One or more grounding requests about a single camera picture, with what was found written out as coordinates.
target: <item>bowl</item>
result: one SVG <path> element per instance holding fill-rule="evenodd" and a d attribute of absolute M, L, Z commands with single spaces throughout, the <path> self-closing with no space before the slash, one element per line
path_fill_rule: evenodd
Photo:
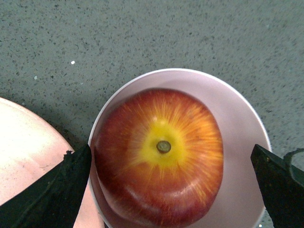
<path fill-rule="evenodd" d="M 213 113 L 224 147 L 223 181 L 209 212 L 187 228 L 255 228 L 265 211 L 250 155 L 255 144 L 271 150 L 261 119 L 233 87 L 209 74 L 190 69 L 161 69 L 122 86 L 106 102 L 91 130 L 93 161 L 89 184 L 99 212 L 109 228 L 141 228 L 115 214 L 100 188 L 94 162 L 96 137 L 109 113 L 128 97 L 149 88 L 176 89 L 194 96 Z"/>

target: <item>red apple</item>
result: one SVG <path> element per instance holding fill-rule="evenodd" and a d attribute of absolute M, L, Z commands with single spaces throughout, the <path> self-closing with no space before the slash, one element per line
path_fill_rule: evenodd
<path fill-rule="evenodd" d="M 107 203 L 144 227 L 185 227 L 210 209 L 223 145 L 210 110 L 185 93 L 151 89 L 110 113 L 95 145 Z"/>

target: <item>bowl rim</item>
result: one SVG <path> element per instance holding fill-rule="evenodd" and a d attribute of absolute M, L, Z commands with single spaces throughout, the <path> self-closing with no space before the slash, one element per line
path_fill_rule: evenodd
<path fill-rule="evenodd" d="M 250 102 L 238 91 L 236 90 L 234 87 L 232 87 L 230 84 L 228 84 L 227 82 L 213 76 L 213 75 L 210 75 L 208 73 L 205 73 L 205 72 L 202 72 L 202 71 L 198 71 L 198 70 L 193 70 L 193 69 L 187 69 L 187 68 L 163 68 L 163 69 L 159 69 L 159 70 L 154 70 L 154 71 L 150 71 L 150 72 L 147 72 L 147 73 L 144 73 L 140 76 L 137 76 L 135 77 L 134 79 L 132 79 L 131 81 L 125 83 L 123 86 L 121 86 L 107 101 L 106 103 L 103 105 L 102 109 L 100 110 L 100 112 L 98 113 L 95 121 L 94 121 L 94 124 L 93 124 L 93 127 L 91 129 L 91 132 L 90 132 L 90 136 L 89 136 L 89 140 L 88 140 L 88 145 L 91 146 L 91 142 L 92 142 L 92 138 L 93 138 L 93 134 L 94 134 L 94 131 L 95 131 L 95 128 L 97 126 L 97 123 L 100 119 L 100 116 L 102 115 L 102 113 L 104 112 L 104 110 L 106 109 L 106 107 L 111 103 L 111 101 L 117 96 L 117 94 L 119 94 L 122 90 L 124 90 L 128 85 L 132 84 L 133 82 L 143 78 L 143 77 L 146 77 L 148 75 L 152 75 L 152 74 L 155 74 L 155 73 L 159 73 L 159 72 L 166 72 L 166 71 L 183 71 L 183 72 L 190 72 L 190 73 L 195 73 L 195 74 L 199 74 L 199 75 L 204 75 L 212 80 L 215 80 L 217 81 L 218 83 L 221 83 L 222 85 L 224 85 L 225 87 L 227 87 L 229 90 L 231 90 L 232 92 L 234 92 L 243 102 L 245 102 L 245 104 L 250 108 L 251 112 L 254 114 L 254 116 L 256 117 L 256 119 L 258 120 L 258 123 L 264 133 L 264 138 L 266 139 L 266 143 L 267 143 L 267 146 L 268 146 L 268 149 L 270 152 L 272 152 L 272 147 L 271 147 L 271 143 L 270 143 L 270 139 L 269 139 L 269 136 L 267 134 L 267 131 L 266 131 L 266 128 L 260 118 L 260 116 L 258 115 L 258 113 L 256 112 L 256 110 L 253 108 L 253 106 L 250 104 Z M 109 221 L 107 220 L 107 218 L 104 216 L 104 214 L 102 213 L 99 205 L 98 205 L 98 202 L 97 202 L 97 199 L 95 197 L 95 194 L 94 194 L 94 190 L 93 190 L 93 186 L 92 186 L 92 182 L 91 182 L 91 175 L 89 176 L 89 180 L 88 180 L 88 183 L 89 183 L 89 187 L 90 187 L 90 191 L 92 193 L 92 196 L 93 196 L 93 200 L 95 202 L 95 205 L 97 206 L 97 209 L 99 211 L 99 213 L 101 214 L 104 222 L 106 223 L 106 225 L 112 227 L 111 225 L 109 225 Z M 255 225 L 252 227 L 252 228 L 255 228 L 257 227 L 261 220 L 263 219 L 263 216 L 265 214 L 265 211 L 266 211 L 266 208 L 265 206 L 262 208 L 261 210 L 261 213 L 255 223 Z"/>

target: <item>speckled surface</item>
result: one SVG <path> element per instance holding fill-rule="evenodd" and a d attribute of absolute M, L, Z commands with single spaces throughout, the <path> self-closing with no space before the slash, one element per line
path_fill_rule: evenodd
<path fill-rule="evenodd" d="M 156 69 L 191 68 L 252 104 L 274 153 L 303 148 L 304 2 L 201 2 L 3 0 L 0 96 L 76 148 L 123 84 Z M 273 227 L 267 214 L 261 224 Z"/>

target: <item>plate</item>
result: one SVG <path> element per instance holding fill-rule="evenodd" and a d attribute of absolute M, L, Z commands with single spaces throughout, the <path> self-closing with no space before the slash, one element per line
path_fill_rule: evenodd
<path fill-rule="evenodd" d="M 0 205 L 22 192 L 63 160 L 68 142 L 28 109 L 0 97 Z M 89 186 L 74 228 L 102 228 Z"/>
<path fill-rule="evenodd" d="M 146 73 L 122 86 L 103 106 L 91 130 L 92 154 L 99 130 L 110 112 L 128 97 L 149 88 L 185 92 L 203 102 L 213 113 L 224 147 L 223 181 L 209 212 L 187 228 L 255 228 L 265 206 L 250 160 L 255 144 L 271 150 L 265 127 L 251 104 L 226 82 L 191 69 L 162 69 Z M 109 228 L 141 228 L 117 214 L 107 204 L 94 162 L 90 186 L 95 202 Z"/>

